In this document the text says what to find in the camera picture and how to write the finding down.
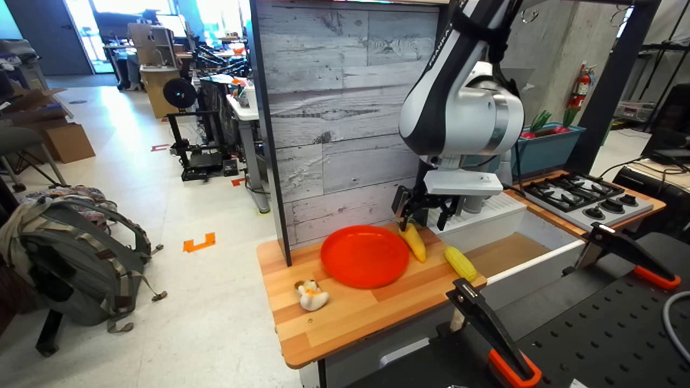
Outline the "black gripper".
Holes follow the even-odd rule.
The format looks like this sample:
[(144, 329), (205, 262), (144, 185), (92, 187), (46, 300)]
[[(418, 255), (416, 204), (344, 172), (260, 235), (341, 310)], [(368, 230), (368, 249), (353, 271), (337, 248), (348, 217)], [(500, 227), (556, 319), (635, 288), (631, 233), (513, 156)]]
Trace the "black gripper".
[(500, 189), (501, 182), (493, 172), (427, 171), (412, 187), (401, 185), (394, 192), (393, 213), (396, 215), (396, 229), (404, 230), (416, 212), (435, 206), (439, 212), (435, 227), (443, 230), (460, 206), (460, 199), (485, 199)]

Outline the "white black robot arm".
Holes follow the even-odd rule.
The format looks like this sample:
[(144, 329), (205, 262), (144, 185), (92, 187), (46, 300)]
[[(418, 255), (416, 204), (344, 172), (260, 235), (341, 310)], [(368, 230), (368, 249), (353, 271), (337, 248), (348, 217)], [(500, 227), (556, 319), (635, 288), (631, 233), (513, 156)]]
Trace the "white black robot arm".
[(414, 187), (398, 187), (393, 212), (401, 230), (420, 208), (438, 206), (438, 229), (469, 199), (501, 189), (495, 172), (465, 171), (467, 156), (495, 158), (523, 130), (523, 105), (500, 61), (521, 0), (458, 0), (422, 73), (401, 105), (398, 135), (420, 158)]

